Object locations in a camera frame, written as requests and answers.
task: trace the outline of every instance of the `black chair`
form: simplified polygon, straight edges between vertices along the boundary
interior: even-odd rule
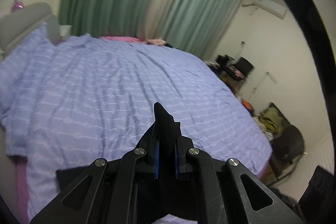
[[[218,55],[217,59],[216,59],[216,62],[218,63],[219,65],[219,68],[217,70],[217,73],[221,73],[225,67],[232,61],[234,60],[232,57],[228,56],[228,55],[224,55],[224,56],[221,56],[221,55]]]
[[[273,152],[269,164],[278,182],[294,171],[305,151],[305,141],[301,132],[295,126],[290,125],[283,130],[279,138],[271,142],[271,145]],[[281,176],[284,169],[288,168],[288,164],[291,165],[290,172]]]
[[[240,58],[232,67],[225,67],[224,71],[235,81],[241,82],[244,80],[254,69],[253,65],[245,58]],[[236,70],[239,70],[244,77],[236,76]]]

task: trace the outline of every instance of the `bed headboard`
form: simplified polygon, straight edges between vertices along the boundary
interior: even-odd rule
[[[34,3],[1,18],[0,62],[44,21],[47,22],[48,38],[56,43],[60,40],[58,19],[47,3]],[[20,219],[16,200],[15,163],[6,156],[5,147],[5,132],[0,125],[0,195],[12,213]]]
[[[42,22],[47,22],[48,38],[52,43],[60,39],[58,19],[49,4],[34,3],[0,19],[0,51],[6,57],[26,35]]]

